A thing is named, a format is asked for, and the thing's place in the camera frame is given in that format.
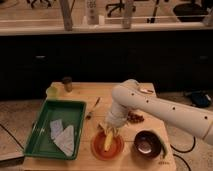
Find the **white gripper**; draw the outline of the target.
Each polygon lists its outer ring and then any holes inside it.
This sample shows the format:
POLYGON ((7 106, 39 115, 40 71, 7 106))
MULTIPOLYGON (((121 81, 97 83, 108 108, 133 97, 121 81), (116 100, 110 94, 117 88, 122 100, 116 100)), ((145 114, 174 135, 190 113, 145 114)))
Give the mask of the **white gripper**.
MULTIPOLYGON (((123 127, 126 123, 126 117, 123 115, 115 115, 111 112, 109 112, 105 118, 105 122, 109 124, 110 126, 114 127, 114 136, 118 136, 119 134, 119 128, 123 127)), ((101 130, 106 130, 106 123, 99 123, 98 127, 101 130)))

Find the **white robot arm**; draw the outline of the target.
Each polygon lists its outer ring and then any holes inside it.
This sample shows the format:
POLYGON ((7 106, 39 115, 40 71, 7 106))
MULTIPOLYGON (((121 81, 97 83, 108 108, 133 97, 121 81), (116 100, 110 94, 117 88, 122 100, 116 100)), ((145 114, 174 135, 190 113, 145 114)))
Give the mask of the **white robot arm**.
POLYGON ((140 91, 139 83, 128 79, 112 89, 112 104, 104 123, 119 129, 131 109, 141 110, 213 145, 213 112, 160 99, 140 91))

